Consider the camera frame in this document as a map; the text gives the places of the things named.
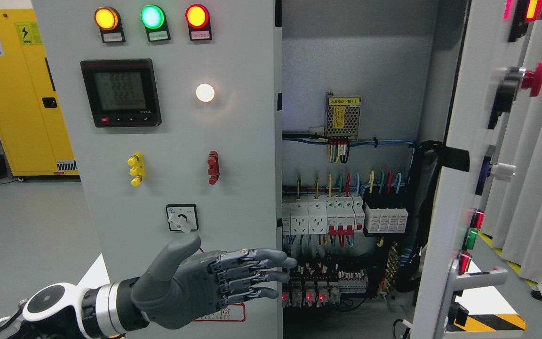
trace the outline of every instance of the red emergency stop button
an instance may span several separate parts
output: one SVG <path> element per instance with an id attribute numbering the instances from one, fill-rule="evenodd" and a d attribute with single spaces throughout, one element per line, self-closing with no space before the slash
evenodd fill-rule
<path id="1" fill-rule="evenodd" d="M 522 80 L 523 89 L 531 89 L 531 97 L 536 97 L 541 92 L 542 86 L 542 62 L 536 64 L 536 70 L 527 70 L 524 72 Z"/>

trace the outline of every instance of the yellow wire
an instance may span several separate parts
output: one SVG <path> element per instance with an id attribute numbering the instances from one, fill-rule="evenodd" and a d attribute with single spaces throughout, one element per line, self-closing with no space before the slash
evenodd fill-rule
<path id="1" fill-rule="evenodd" d="M 375 180 L 375 177 L 376 177 L 376 172 L 371 171 L 371 172 L 369 173 L 369 193 L 370 193 L 370 194 L 372 193 L 372 188 L 374 187 L 374 180 Z"/>

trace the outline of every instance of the red led light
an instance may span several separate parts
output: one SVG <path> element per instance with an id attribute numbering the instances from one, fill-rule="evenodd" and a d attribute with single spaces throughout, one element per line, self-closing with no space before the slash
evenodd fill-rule
<path id="1" fill-rule="evenodd" d="M 208 24 L 208 9 L 200 4 L 193 4 L 185 10 L 185 21 L 193 28 L 202 28 Z"/>
<path id="2" fill-rule="evenodd" d="M 476 214 L 474 215 L 473 227 L 475 229 L 480 229 L 480 227 L 482 227 L 482 220 L 483 219 L 484 219 L 484 211 L 483 210 L 476 210 Z"/>
<path id="3" fill-rule="evenodd" d="M 471 254 L 467 253 L 466 251 L 461 251 L 460 259 L 459 259 L 459 262 L 460 262 L 459 273 L 460 274 L 465 274 L 465 272 L 467 272 L 467 268 L 469 268 L 470 266 L 470 259 L 471 259 Z"/>
<path id="4" fill-rule="evenodd" d="M 514 2 L 514 0 L 507 0 L 507 2 L 505 3 L 505 11 L 503 11 L 503 20 L 507 20 L 510 18 L 512 2 Z"/>

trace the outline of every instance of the yellow indicator light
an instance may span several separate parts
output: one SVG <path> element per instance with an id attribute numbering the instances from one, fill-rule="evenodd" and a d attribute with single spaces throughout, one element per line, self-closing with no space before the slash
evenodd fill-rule
<path id="1" fill-rule="evenodd" d="M 215 98 L 215 89 L 209 84 L 200 84 L 196 88 L 196 97 L 203 103 L 208 103 Z"/>
<path id="2" fill-rule="evenodd" d="M 528 3 L 528 10 L 526 11 L 526 18 L 527 19 L 536 19 L 536 5 L 538 4 L 538 0 L 530 0 Z"/>
<path id="3" fill-rule="evenodd" d="M 187 7 L 185 19 L 193 28 L 202 28 L 208 24 L 208 10 L 200 4 Z"/>
<path id="4" fill-rule="evenodd" d="M 95 11 L 95 23 L 104 31 L 111 31 L 119 24 L 119 16 L 112 7 L 99 7 Z"/>

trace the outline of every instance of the green light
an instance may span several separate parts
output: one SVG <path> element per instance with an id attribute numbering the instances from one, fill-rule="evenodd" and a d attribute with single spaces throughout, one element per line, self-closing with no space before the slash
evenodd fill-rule
<path id="1" fill-rule="evenodd" d="M 470 229 L 469 233 L 467 234 L 467 241 L 465 241 L 465 248 L 469 250 L 474 249 L 474 245 L 476 244 L 476 236 L 478 236 L 478 230 Z"/>
<path id="2" fill-rule="evenodd" d="M 160 28 L 164 23 L 164 12 L 158 6 L 147 5 L 142 9 L 142 22 L 151 30 Z"/>

